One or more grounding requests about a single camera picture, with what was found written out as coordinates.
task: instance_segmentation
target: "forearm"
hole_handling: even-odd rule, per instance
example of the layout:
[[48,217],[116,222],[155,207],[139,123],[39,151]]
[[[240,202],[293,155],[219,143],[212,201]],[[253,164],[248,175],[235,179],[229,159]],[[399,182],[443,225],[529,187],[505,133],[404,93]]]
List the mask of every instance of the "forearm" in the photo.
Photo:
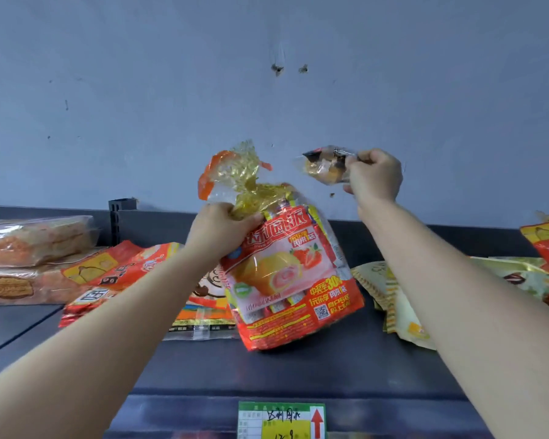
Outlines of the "forearm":
[[366,226],[491,432],[549,438],[549,307],[394,203],[369,209]]
[[3,371],[0,437],[101,436],[211,263],[177,252]]

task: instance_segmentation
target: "person's left arm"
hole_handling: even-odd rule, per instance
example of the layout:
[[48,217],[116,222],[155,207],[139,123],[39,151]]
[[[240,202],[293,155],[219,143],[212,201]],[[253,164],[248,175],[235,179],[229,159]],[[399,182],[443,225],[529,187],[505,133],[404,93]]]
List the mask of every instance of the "person's left arm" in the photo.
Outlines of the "person's left arm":
[[262,216],[206,205],[185,248],[0,373],[0,438],[101,437],[203,275]]

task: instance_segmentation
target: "price tag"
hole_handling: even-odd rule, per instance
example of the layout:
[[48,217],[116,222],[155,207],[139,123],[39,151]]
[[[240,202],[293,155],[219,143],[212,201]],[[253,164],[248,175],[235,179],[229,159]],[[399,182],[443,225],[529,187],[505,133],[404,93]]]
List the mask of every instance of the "price tag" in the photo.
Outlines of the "price tag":
[[325,432],[324,404],[238,404],[238,439],[327,439]]

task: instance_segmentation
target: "hand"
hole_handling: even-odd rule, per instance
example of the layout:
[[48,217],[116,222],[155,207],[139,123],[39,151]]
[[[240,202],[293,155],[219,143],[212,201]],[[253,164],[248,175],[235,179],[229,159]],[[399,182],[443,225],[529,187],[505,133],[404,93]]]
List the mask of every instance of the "hand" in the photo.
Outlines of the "hand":
[[358,214],[364,219],[363,214],[378,200],[395,201],[403,174],[400,162],[380,149],[361,151],[358,158],[361,162],[355,157],[346,159],[350,184],[344,185],[344,191],[356,196]]
[[240,246],[244,237],[264,221],[261,213],[240,221],[233,220],[228,213],[232,207],[230,203],[205,205],[197,214],[187,236],[187,249],[215,258],[212,268],[219,259]]

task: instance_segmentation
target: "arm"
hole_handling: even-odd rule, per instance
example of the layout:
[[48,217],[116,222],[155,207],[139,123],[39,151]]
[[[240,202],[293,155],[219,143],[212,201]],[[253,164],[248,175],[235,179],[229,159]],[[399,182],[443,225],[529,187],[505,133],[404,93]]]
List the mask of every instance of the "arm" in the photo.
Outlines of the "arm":
[[262,216],[208,205],[186,247],[0,373],[0,438],[101,437],[201,277]]
[[395,203],[400,163],[350,160],[358,211],[439,354],[497,439],[549,438],[549,307],[473,264]]

